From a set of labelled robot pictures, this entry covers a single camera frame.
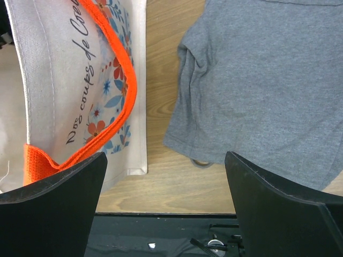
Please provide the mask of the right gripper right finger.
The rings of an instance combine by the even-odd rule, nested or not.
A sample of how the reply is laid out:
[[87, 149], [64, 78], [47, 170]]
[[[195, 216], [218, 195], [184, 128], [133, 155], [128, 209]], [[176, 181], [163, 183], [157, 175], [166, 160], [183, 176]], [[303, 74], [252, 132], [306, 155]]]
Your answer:
[[342, 256], [342, 197], [225, 157], [247, 256]]

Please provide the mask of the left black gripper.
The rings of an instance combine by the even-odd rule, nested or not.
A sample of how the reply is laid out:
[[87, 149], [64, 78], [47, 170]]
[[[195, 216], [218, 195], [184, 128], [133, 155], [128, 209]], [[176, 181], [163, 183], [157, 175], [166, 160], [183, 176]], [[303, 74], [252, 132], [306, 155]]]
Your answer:
[[6, 44], [13, 45], [12, 30], [5, 1], [0, 3], [1, 48]]

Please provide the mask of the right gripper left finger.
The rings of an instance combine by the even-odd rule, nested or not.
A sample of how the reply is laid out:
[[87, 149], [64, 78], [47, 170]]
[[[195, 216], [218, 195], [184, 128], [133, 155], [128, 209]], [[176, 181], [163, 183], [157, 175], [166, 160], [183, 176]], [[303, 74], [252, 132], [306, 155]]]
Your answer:
[[107, 158], [1, 194], [1, 256], [84, 256]]

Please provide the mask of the beige canvas tote bag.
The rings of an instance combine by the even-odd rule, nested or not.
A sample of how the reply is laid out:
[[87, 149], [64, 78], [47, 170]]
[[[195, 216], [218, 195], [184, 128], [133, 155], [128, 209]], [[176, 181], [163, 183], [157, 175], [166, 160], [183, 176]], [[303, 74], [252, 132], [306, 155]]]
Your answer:
[[[1, 33], [1, 192], [30, 178], [25, 146], [57, 164], [68, 160], [133, 110], [101, 144], [108, 164], [103, 190], [147, 173], [146, 1], [95, 1], [116, 34], [111, 48], [82, 1], [1, 1], [10, 26]], [[134, 96], [119, 54], [137, 78]]]

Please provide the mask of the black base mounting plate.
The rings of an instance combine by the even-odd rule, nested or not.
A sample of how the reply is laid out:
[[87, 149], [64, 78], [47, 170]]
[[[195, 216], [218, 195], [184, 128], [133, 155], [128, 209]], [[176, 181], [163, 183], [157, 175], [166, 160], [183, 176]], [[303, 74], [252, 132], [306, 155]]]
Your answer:
[[245, 256], [233, 214], [99, 213], [85, 256]]

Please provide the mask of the right grey shorts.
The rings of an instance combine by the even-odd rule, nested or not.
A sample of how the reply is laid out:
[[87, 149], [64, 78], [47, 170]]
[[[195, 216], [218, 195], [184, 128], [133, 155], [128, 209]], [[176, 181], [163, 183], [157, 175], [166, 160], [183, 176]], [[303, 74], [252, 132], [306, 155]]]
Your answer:
[[342, 1], [207, 1], [178, 49], [164, 144], [323, 190], [342, 171]]

